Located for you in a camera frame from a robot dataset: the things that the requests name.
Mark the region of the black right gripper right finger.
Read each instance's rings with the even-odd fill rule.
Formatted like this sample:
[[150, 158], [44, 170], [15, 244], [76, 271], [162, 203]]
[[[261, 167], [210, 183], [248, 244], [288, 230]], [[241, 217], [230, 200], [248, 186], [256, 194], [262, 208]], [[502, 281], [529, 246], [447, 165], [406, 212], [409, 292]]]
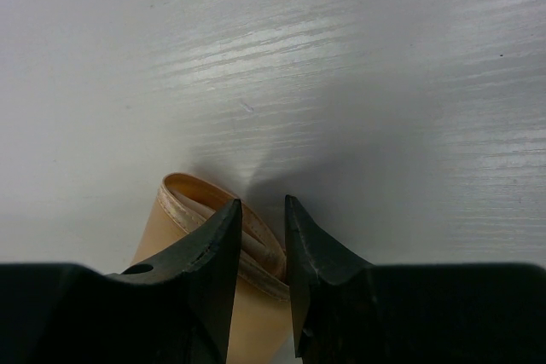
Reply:
[[295, 355], [305, 363], [542, 363], [545, 271], [374, 265], [285, 198]]

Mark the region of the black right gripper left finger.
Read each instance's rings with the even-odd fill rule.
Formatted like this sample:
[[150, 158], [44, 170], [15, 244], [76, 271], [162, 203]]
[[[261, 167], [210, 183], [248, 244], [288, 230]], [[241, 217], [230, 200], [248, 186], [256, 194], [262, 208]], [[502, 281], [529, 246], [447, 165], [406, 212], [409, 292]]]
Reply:
[[1, 267], [4, 363], [223, 363], [242, 206], [119, 274], [73, 263]]

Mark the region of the beige cloth napkin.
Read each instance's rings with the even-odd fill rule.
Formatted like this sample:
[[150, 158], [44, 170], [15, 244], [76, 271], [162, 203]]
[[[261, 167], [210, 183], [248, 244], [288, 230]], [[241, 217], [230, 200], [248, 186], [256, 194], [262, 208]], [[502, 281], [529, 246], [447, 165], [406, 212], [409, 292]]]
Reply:
[[[196, 176], [161, 182], [133, 263], [152, 257], [199, 228], [235, 195]], [[242, 206], [241, 256], [230, 325], [229, 363], [268, 363], [292, 328], [286, 254], [248, 206]]]

